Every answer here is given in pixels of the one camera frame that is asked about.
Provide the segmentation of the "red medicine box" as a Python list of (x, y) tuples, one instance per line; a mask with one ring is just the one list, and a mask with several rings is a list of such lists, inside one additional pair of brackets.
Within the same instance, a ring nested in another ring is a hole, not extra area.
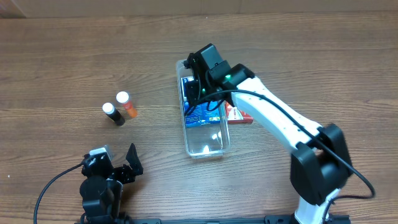
[(225, 104), (226, 117), (229, 124), (251, 124), (254, 119), (244, 111), (231, 106), (228, 102)]

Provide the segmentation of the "clear plastic container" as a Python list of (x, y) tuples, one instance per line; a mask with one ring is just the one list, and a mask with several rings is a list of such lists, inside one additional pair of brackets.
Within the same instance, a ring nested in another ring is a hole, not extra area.
[(220, 123), (207, 124), (194, 128), (186, 128), (183, 121), (186, 110), (189, 109), (188, 101), (183, 100), (181, 78), (193, 76), (192, 71), (183, 65), (183, 60), (176, 63), (178, 97), (180, 111), (182, 115), (182, 129), (187, 154), (192, 158), (203, 158), (222, 156), (230, 149), (230, 140), (228, 132), (228, 120), (226, 117), (225, 104), (218, 104), (210, 111), (219, 109)]

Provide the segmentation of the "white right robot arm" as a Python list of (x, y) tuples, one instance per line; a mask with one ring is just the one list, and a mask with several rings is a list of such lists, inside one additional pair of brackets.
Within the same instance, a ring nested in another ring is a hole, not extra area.
[(294, 213), (255, 218), (255, 223), (349, 223), (329, 208), (353, 173), (345, 137), (273, 95), (250, 69), (231, 66), (208, 44), (176, 64), (182, 127), (193, 158), (220, 156), (230, 147), (225, 104), (247, 113), (286, 148), (290, 181), (299, 194)]

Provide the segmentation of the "black bottle white cap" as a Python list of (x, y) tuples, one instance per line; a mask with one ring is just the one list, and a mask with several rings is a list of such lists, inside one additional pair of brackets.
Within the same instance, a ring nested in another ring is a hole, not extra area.
[(122, 126), (125, 123), (125, 119), (122, 114), (113, 106), (111, 103), (105, 103), (102, 106), (103, 112), (114, 121), (117, 126)]

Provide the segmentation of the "orange bottle white cap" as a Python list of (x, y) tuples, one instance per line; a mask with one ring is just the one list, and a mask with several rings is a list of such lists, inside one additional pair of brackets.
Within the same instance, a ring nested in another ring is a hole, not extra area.
[(128, 115), (132, 118), (137, 116), (137, 111), (133, 107), (132, 102), (130, 101), (129, 94), (125, 91), (120, 91), (116, 95), (116, 100), (118, 103), (122, 104), (123, 108), (127, 111)]

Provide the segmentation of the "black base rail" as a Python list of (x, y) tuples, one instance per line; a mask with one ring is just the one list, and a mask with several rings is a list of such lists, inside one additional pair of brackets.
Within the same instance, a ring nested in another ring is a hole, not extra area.
[(299, 223), (293, 215), (266, 215), (264, 218), (222, 218), (222, 219), (185, 219), (185, 220), (161, 220), (132, 219), (130, 216), (122, 217), (110, 223), (128, 224), (294, 224)]

